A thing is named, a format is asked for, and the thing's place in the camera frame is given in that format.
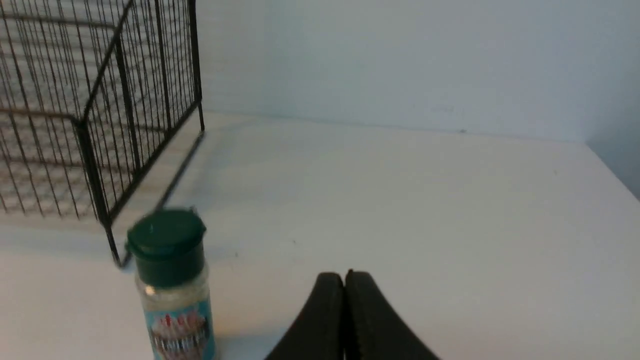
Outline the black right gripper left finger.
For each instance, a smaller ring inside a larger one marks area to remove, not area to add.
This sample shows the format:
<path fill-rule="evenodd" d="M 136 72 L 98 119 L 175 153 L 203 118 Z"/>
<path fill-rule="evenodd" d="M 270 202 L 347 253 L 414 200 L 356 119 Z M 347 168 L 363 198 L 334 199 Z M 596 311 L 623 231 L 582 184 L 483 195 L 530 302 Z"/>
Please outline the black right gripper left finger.
<path fill-rule="evenodd" d="M 318 274 L 304 306 L 268 360 L 342 360 L 345 286 L 338 273 Z"/>

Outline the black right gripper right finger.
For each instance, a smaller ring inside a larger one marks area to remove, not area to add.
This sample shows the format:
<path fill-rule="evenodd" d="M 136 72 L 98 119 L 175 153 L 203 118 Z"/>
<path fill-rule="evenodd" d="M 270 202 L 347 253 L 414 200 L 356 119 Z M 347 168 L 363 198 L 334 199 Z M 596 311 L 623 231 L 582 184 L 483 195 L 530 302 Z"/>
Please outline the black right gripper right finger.
<path fill-rule="evenodd" d="M 345 276 L 343 352 L 346 360 L 437 360 L 388 302 L 373 276 Z"/>

